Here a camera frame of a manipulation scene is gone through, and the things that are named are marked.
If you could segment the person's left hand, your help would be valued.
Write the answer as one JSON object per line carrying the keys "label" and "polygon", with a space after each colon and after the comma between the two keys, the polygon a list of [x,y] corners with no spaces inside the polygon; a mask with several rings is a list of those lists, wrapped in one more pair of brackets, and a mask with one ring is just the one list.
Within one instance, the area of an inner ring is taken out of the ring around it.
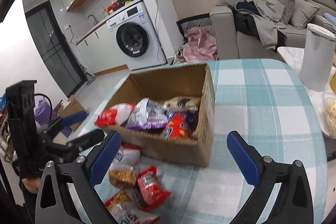
{"label": "person's left hand", "polygon": [[27,177],[21,179],[25,188],[32,194],[37,194],[41,183],[40,177]]}

